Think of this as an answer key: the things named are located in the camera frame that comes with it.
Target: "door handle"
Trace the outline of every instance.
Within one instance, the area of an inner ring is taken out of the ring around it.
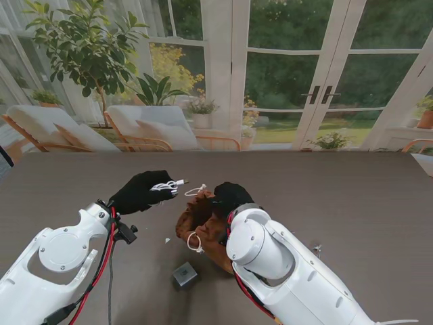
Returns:
[[[341,93],[331,93],[332,86],[327,86],[325,90],[325,95],[323,95],[322,104],[326,104],[327,99],[330,96],[341,96]]]
[[[320,90],[320,86],[315,86],[314,87],[314,90],[313,90],[313,93],[301,93],[300,95],[301,96],[311,96],[311,98],[310,98],[310,104],[314,104],[314,102],[316,101],[316,98],[317,98],[317,94],[319,93],[319,90]]]

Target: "terracotta pot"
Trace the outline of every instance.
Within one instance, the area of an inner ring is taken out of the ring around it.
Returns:
[[[192,114],[195,129],[210,129],[209,114]]]
[[[427,110],[422,113],[417,127],[420,129],[431,129],[433,127],[433,110]]]
[[[42,107],[56,107],[56,108],[59,108],[58,104],[50,104],[50,103],[39,102],[39,105],[41,105]]]
[[[241,137],[241,150],[249,150],[253,141],[254,137]]]
[[[133,97],[134,105],[137,106],[144,106],[144,103],[138,98],[137,95],[134,95]]]

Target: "dark gray table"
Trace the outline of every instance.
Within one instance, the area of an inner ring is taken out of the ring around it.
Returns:
[[[181,192],[202,183],[211,189],[223,181],[242,184],[301,241],[323,245],[323,261],[373,320],[432,323],[433,183],[404,154],[29,154],[0,184],[0,273],[39,230],[76,224],[80,208],[154,169],[188,178]],[[139,228],[139,238],[114,253],[114,324],[273,324],[231,276],[176,238],[186,202],[179,196],[124,217]],[[171,274],[186,261],[202,279],[177,292]],[[107,324],[107,289],[108,272],[77,324]]]

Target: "french door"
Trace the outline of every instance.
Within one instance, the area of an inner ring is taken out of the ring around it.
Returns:
[[[431,10],[428,0],[236,1],[231,109],[259,111],[252,149],[317,148],[334,132],[368,149],[432,57]]]

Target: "lounge chair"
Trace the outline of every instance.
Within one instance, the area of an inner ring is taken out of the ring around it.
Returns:
[[[407,152],[410,147],[415,144],[422,144],[421,150],[417,154],[412,154],[412,156],[417,160],[417,162],[421,165],[424,171],[430,176],[433,177],[433,156],[426,156],[422,154],[422,152],[428,147],[428,144],[433,144],[433,139],[416,139],[409,142],[404,148],[403,152]]]
[[[155,144],[112,144],[86,124],[77,124],[61,108],[15,105],[3,119],[42,152],[167,152]]]
[[[110,106],[105,116],[125,143],[158,144],[176,151],[201,150],[200,142],[208,142],[211,150],[240,151],[234,139],[194,135],[177,106]]]

